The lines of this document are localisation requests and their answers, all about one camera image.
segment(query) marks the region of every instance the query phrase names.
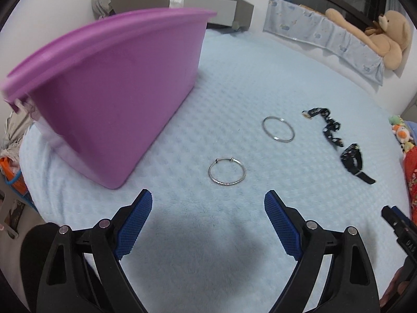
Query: teddy bear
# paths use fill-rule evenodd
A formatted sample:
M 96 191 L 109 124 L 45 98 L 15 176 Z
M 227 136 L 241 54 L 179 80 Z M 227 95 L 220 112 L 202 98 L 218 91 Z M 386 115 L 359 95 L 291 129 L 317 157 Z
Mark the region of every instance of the teddy bear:
M 378 24 L 382 32 L 374 32 L 370 36 L 347 22 L 343 15 L 333 8 L 326 10 L 326 17 L 346 29 L 381 56 L 385 68 L 396 70 L 400 66 L 402 52 L 408 47 L 411 40 L 410 25 L 401 13 L 389 10 L 385 15 L 380 15 Z

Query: white wall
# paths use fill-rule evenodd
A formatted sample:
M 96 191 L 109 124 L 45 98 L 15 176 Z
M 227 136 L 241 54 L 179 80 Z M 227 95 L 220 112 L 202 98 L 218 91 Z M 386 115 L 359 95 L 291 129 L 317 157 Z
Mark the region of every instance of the white wall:
M 252 3 L 254 16 L 250 31 L 261 33 L 268 6 L 268 0 L 247 0 Z M 90 0 L 21 0 L 0 32 L 0 81 L 28 55 L 51 40 L 94 20 Z M 364 89 L 373 93 L 381 107 L 393 114 L 401 113 L 417 92 L 417 40 L 409 53 L 409 58 L 401 78 L 386 72 L 384 85 L 375 87 L 352 70 L 347 70 L 337 58 L 322 50 L 305 50 L 301 45 L 289 44 L 318 61 L 326 62 L 333 69 L 347 76 Z M 0 103 L 0 137 L 5 118 L 10 108 Z

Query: bed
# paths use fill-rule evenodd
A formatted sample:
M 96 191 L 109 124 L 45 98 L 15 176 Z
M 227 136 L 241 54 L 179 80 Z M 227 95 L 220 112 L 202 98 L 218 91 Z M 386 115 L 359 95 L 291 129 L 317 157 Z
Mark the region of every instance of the bed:
M 302 116 L 314 107 L 330 109 L 345 146 L 359 144 L 375 184 L 343 167 L 343 149 L 327 142 L 321 117 Z M 261 126 L 267 116 L 287 120 L 295 139 L 268 137 Z M 271 189 L 325 229 L 355 226 L 380 295 L 402 266 L 405 254 L 380 216 L 384 205 L 409 214 L 402 151 L 388 117 L 350 80 L 272 39 L 207 31 L 194 89 L 121 188 L 106 189 L 70 168 L 35 126 L 24 138 L 20 165 L 43 219 L 73 230 L 111 218 L 150 190 L 151 214 L 121 261 L 149 312 L 268 312 L 295 266 L 263 208 Z M 290 135 L 282 124 L 268 126 Z M 114 149 L 123 159 L 122 140 Z M 208 167 L 222 157 L 241 161 L 246 179 L 229 187 L 212 182 Z M 220 180 L 240 176 L 235 164 L 216 167 Z M 326 275 L 322 267 L 308 309 Z

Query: mattress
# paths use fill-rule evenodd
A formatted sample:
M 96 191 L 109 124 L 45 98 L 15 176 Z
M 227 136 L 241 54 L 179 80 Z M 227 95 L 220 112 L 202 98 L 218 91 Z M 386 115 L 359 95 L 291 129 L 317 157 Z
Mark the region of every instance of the mattress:
M 330 109 L 346 146 L 359 144 L 375 184 L 343 167 L 343 149 L 327 142 L 321 117 L 302 116 L 314 107 Z M 287 120 L 295 139 L 267 136 L 261 124 L 268 116 Z M 149 312 L 268 312 L 295 267 L 263 208 L 271 189 L 325 229 L 355 226 L 380 295 L 402 265 L 405 255 L 380 215 L 384 205 L 409 214 L 402 152 L 388 116 L 351 81 L 277 41 L 208 31 L 194 89 L 121 188 L 106 189 L 70 168 L 35 126 L 24 138 L 20 163 L 44 220 L 73 230 L 111 218 L 143 188 L 151 191 L 151 214 L 121 261 Z M 267 125 L 278 137 L 290 136 L 279 121 Z M 122 138 L 114 149 L 123 159 Z M 209 166 L 222 157 L 244 164 L 241 183 L 210 180 Z M 240 166 L 227 161 L 215 168 L 222 181 L 241 175 Z M 320 298 L 328 264 L 326 257 L 308 309 Z

